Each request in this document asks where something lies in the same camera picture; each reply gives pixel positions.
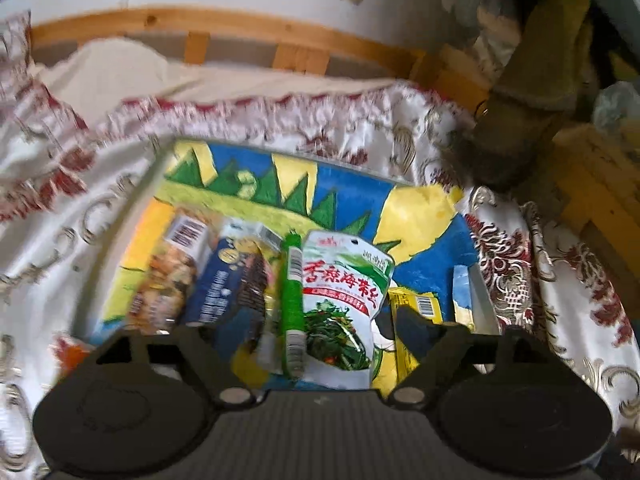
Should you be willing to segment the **orange chicken snack packet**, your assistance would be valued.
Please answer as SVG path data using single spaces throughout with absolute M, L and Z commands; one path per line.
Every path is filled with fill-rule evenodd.
M 93 352 L 94 346 L 69 334 L 57 333 L 53 337 L 50 349 L 55 360 L 56 379 L 61 380 Z

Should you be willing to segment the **wooden bed frame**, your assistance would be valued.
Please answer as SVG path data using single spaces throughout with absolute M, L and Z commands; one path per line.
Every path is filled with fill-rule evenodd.
M 201 6 L 142 6 L 80 14 L 36 25 L 32 46 L 64 42 L 82 46 L 99 38 L 175 32 L 186 36 L 182 60 L 202 65 L 214 38 L 252 40 L 276 47 L 275 70 L 323 76 L 331 58 L 370 63 L 390 76 L 437 91 L 469 112 L 488 99 L 490 82 L 469 55 L 445 44 L 438 53 L 388 46 L 334 28 L 250 13 Z

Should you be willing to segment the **seaweed snack packet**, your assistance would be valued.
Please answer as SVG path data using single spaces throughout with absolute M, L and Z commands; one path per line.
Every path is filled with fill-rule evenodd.
M 314 230 L 303 244 L 307 354 L 355 373 L 370 370 L 372 323 L 390 288 L 394 259 L 362 238 Z

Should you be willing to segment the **wooden cabinet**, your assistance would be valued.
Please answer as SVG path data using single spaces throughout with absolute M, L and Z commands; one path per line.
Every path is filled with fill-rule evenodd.
M 593 126 L 559 131 L 518 191 L 599 257 L 628 310 L 639 309 L 639 164 Z

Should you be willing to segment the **silver tray with painted liner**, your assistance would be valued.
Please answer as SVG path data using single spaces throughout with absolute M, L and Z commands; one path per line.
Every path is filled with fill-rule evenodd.
M 100 344 L 121 328 L 210 328 L 253 387 L 390 391 L 418 364 L 400 339 L 407 313 L 498 332 L 461 195 L 178 141 L 132 200 L 72 333 Z

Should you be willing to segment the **nut bar packet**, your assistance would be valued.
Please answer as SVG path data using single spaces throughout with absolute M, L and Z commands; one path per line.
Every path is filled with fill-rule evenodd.
M 166 334 L 175 325 L 218 242 L 226 217 L 218 211 L 179 208 L 155 244 L 125 326 L 145 335 Z

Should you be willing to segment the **floral satin bedspread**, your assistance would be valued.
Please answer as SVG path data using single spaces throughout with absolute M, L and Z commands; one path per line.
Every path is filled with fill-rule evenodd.
M 599 257 L 535 202 L 465 180 L 451 145 L 471 123 L 450 98 L 403 80 L 357 93 L 291 93 L 210 103 L 123 100 L 93 125 L 29 73 L 29 17 L 1 25 L 1 474 L 47 469 L 27 430 L 56 376 L 67 333 L 108 230 L 160 147 L 178 134 L 344 162 L 458 201 L 503 323 L 530 328 L 639 429 L 639 347 Z

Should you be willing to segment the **yellow snack packet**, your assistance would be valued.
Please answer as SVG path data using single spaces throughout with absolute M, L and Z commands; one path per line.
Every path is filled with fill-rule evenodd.
M 397 381 L 402 382 L 442 336 L 442 309 L 432 292 L 416 294 L 392 287 L 387 297 L 394 326 Z

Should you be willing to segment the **brown plush toy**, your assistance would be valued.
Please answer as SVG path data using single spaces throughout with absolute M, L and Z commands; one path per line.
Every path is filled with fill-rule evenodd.
M 590 0 L 544 0 L 465 138 L 475 182 L 506 190 L 524 180 L 594 81 Z

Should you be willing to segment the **blue stick snack packet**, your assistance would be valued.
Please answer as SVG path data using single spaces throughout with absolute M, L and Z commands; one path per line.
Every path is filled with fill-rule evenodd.
M 279 258 L 282 237 L 263 224 L 228 218 L 180 322 L 216 325 L 247 309 L 263 318 L 273 284 L 270 262 Z

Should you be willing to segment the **green stick packet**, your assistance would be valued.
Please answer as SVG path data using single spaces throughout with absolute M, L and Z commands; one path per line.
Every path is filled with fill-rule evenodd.
M 289 378 L 302 378 L 306 356 L 303 251 L 302 237 L 295 231 L 288 232 L 282 244 L 280 330 L 283 373 Z

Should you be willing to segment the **plastic bag of clothes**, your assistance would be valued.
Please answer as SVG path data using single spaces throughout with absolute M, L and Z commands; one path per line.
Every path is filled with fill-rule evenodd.
M 592 123 L 600 133 L 617 136 L 623 126 L 639 123 L 639 81 L 619 81 L 600 91 L 594 101 Z

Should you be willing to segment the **beige pillow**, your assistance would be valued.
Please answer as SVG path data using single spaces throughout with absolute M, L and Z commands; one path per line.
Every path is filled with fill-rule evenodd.
M 282 98 L 291 93 L 357 93 L 395 82 L 390 78 L 321 77 L 232 63 L 188 65 L 124 38 L 92 40 L 51 67 L 32 62 L 29 73 L 89 125 L 123 100 L 134 98 L 210 103 L 255 96 Z

